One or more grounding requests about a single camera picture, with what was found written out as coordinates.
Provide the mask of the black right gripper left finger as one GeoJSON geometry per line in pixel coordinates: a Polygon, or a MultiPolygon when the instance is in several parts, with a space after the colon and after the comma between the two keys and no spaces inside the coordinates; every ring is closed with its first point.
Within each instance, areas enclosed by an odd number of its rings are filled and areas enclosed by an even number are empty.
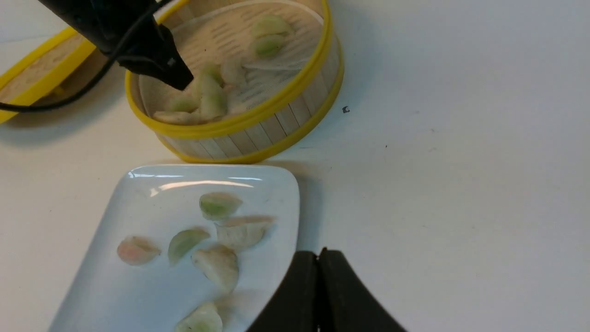
{"type": "Polygon", "coordinates": [[[316,332],[317,257],[295,252],[287,272],[249,332],[316,332]]]}

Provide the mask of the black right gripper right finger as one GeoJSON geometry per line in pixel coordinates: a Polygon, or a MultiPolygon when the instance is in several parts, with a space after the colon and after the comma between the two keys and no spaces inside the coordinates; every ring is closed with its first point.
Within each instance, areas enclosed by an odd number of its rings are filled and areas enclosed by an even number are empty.
{"type": "Polygon", "coordinates": [[[320,332],[404,332],[362,283],[341,251],[324,248],[318,259],[322,277],[320,332]]]}

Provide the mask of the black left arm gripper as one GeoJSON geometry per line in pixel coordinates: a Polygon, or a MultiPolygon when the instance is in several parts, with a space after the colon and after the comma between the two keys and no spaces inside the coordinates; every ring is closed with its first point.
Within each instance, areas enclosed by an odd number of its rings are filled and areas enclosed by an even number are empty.
{"type": "Polygon", "coordinates": [[[194,76],[171,30],[156,22],[156,0],[43,0],[43,6],[134,74],[183,90],[194,76]]]}

